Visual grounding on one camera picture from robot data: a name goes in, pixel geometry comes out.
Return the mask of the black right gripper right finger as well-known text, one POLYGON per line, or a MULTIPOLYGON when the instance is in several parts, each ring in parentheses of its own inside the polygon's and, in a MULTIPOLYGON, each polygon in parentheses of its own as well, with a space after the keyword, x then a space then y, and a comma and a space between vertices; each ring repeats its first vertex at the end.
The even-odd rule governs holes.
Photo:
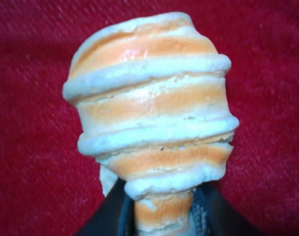
POLYGON ((197 236, 251 236, 251 225, 219 193, 213 184, 194 191, 193 222, 197 236))

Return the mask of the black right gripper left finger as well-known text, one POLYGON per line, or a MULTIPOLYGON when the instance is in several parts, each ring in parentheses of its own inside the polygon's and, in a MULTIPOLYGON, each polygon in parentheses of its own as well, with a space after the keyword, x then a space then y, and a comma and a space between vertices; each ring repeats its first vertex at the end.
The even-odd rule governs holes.
POLYGON ((135 236, 134 202, 118 179, 102 205, 76 233, 77 236, 135 236))

